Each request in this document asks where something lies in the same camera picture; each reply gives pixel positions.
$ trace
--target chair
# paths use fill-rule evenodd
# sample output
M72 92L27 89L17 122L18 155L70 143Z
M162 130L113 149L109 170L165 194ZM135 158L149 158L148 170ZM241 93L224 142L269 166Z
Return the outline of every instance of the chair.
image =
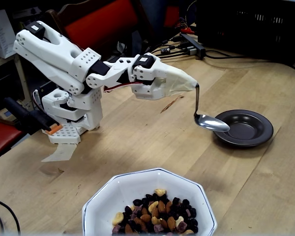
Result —
M139 0L87 0L67 4L59 13L48 10L44 18L73 43L100 54L136 30L149 44L155 38Z
M24 133L9 122L0 121L0 156L9 151L23 136Z

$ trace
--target white bowl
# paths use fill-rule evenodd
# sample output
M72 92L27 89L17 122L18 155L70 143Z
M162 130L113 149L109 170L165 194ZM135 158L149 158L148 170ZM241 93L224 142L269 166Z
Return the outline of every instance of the white bowl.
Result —
M188 199L197 210L199 236L210 236L217 223L201 185L167 170L156 168L112 177L83 206L82 221L84 236L111 236L112 220L117 212L124 212L135 199L153 194L156 188L167 190L167 197L173 200Z

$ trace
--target spoon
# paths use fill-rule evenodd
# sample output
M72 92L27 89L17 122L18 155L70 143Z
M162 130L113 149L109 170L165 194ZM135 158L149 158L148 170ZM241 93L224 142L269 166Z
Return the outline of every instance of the spoon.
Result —
M199 107L199 84L196 85L196 110L194 113L195 123L203 129L208 129L215 132L226 132L230 130L230 127L223 121L213 118L207 115L198 115Z

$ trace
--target wooden tabletop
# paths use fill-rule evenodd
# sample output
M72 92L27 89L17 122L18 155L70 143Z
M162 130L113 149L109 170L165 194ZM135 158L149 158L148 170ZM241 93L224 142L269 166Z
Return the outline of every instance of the wooden tabletop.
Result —
M251 149L219 144L194 124L194 91L158 101L130 88L103 94L101 127L82 135L69 161L41 162L57 145L40 131L0 158L0 200L22 232L81 234L82 206L107 180L162 167L204 187L217 235L295 234L295 71L254 59L163 61L198 80L199 113L258 112L273 138ZM14 231L9 212L0 207L0 216Z

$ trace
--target bowl rim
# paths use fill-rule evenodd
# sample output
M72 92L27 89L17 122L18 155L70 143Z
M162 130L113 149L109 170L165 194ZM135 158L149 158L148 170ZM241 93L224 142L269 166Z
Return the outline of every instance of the bowl rim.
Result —
M210 203L208 202L208 199L207 199L207 196L206 196L206 194L205 194L205 192L204 192L204 189L203 189L203 187L200 185L200 184L198 184L198 183L196 183L196 182L194 182L194 181L192 181L192 180L189 180L189 179L187 179L187 178L184 178L184 177L182 177L182 176L179 176L179 175L177 175L177 174L175 174L175 173L173 173L173 172L170 172L170 171L168 171L168 170L165 170L165 169L163 169L163 168L152 168L152 169L147 169L147 170L142 170L142 171L134 171L134 172L129 172L129 173L124 173L124 174L120 174L120 175L116 175L116 176L113 176L109 181L107 181L85 204L84 204L84 206L83 206L83 208L82 208L82 231L83 231L83 236L85 236L86 235L86 221L85 221L85 216L86 216L86 210L87 210L87 207L88 207L88 204L90 203L90 201L92 201L93 200L93 198L97 195L97 194L99 194L99 192L103 189L103 188L105 188L110 182L112 182L114 179L116 179L116 178L118 178L118 177L122 177L122 176L127 176L127 175L132 175L132 174L138 174L138 173L144 173L144 172L151 172L151 171L163 171L163 172L166 172L166 173L168 173L168 174L171 174L171 175L174 175L174 176L176 176L176 177L178 177L178 178L181 178L181 179L183 179L183 180L185 180L185 181L188 181L189 183L192 183L192 184L194 184L194 185L196 185L199 189L200 189L200 191L201 191L201 193L202 193L202 195L203 195L203 197L204 197L204 199L205 199L205 202L206 202L206 206L207 206L207 208L209 209L209 212L210 212L210 215L211 215L211 218L212 218L212 222L213 222L213 227L212 227L212 229L210 230L210 232L209 232L209 234L208 234L208 236L211 236L211 235L213 235L213 233L214 233L214 231L216 230L216 228L217 228L217 222L216 222L216 219L215 219L215 216L214 216L214 214L213 214L213 211L212 211L212 208L211 208L211 205L210 205Z

